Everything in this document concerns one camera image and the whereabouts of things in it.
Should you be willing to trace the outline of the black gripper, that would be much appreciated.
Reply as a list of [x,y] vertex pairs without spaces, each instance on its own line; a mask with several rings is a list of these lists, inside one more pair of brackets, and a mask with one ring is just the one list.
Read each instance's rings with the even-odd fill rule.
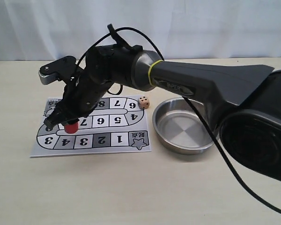
[[77,77],[64,87],[62,100],[57,109],[46,115],[44,124],[55,127],[58,124],[74,124],[80,117],[89,115],[98,101],[112,86],[111,81],[98,82],[87,72],[79,72]]

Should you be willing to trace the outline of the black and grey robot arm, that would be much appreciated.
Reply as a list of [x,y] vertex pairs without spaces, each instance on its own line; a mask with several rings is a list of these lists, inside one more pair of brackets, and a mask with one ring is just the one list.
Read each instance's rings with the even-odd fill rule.
[[156,87],[200,102],[205,120],[241,165],[281,181],[281,70],[267,65],[217,66],[164,61],[141,46],[96,46],[86,66],[60,59],[52,81],[64,81],[62,100],[44,124],[73,124],[88,116],[115,83],[136,90]]

